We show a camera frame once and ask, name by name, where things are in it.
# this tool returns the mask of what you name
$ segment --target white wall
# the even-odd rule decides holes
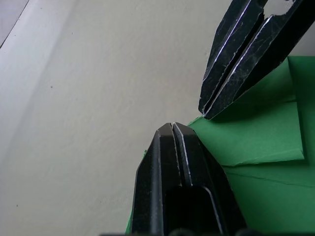
[[[30,0],[0,49],[1,235],[125,230],[155,130],[199,115],[229,3]]]

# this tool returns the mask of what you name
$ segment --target green paper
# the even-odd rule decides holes
[[[295,104],[294,99],[290,98],[291,95],[277,100],[278,106],[270,112],[273,115],[268,115],[268,110],[263,111],[261,119],[255,119],[257,127],[254,128],[253,120],[250,119],[248,124],[245,122],[248,120],[246,117],[243,120],[244,125],[233,127],[231,123],[236,122],[234,116],[239,116],[232,112],[233,109],[227,111],[230,114],[230,120],[220,120],[218,117],[220,120],[218,122],[198,118],[191,124],[214,157],[221,164],[228,164],[224,170],[248,226],[263,233],[315,232],[313,223],[315,212],[314,65],[315,57],[289,57],[285,65],[296,89],[300,129],[296,123],[293,123],[294,120],[296,121],[297,113],[291,107]],[[269,74],[269,78],[278,80],[279,77],[274,76],[275,71]],[[276,121],[278,119],[285,123],[283,127],[275,127],[274,130],[267,127],[267,124],[281,125]],[[262,124],[266,125],[265,129],[268,131],[262,130],[259,133],[258,127],[263,129]],[[266,133],[270,133],[271,138],[268,139]],[[243,147],[235,147],[235,144],[233,146],[231,140],[237,136],[239,141],[236,144]],[[258,150],[255,149],[257,140],[261,141]],[[262,146],[265,147],[264,152],[270,155],[262,155]],[[239,158],[227,151],[231,148],[237,151]],[[303,150],[304,159],[301,158],[301,150]]]
[[[189,126],[223,166],[304,159],[287,60],[215,119]]]

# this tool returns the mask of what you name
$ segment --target green card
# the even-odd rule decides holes
[[[263,233],[315,231],[314,65],[289,57],[214,120],[189,124]]]

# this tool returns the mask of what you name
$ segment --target green envelope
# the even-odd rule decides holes
[[[212,121],[189,126],[224,167],[250,228],[315,232],[315,57],[288,57]]]

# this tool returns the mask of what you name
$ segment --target gray surface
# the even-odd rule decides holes
[[[154,131],[199,115],[201,80],[228,6],[30,1],[0,50],[1,235],[125,230]],[[314,52],[313,35],[314,28],[294,53]]]

